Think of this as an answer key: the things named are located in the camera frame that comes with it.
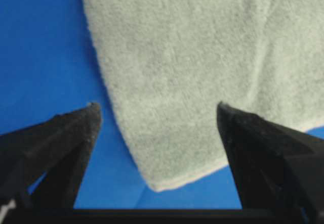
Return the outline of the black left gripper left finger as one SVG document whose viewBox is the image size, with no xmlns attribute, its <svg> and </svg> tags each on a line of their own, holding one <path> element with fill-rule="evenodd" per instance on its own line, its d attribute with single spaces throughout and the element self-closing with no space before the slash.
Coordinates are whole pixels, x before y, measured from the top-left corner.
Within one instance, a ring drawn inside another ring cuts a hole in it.
<svg viewBox="0 0 324 224">
<path fill-rule="evenodd" d="M 1 223 L 74 223 L 80 185 L 102 125 L 86 107 L 1 135 Z"/>
</svg>

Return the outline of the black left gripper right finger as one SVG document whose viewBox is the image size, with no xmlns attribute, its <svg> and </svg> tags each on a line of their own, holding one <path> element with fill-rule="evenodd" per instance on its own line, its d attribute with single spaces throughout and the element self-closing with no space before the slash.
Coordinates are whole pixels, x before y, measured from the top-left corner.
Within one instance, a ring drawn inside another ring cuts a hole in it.
<svg viewBox="0 0 324 224">
<path fill-rule="evenodd" d="M 221 223 L 323 223 L 323 139 L 223 102 L 216 117 L 241 203 Z"/>
</svg>

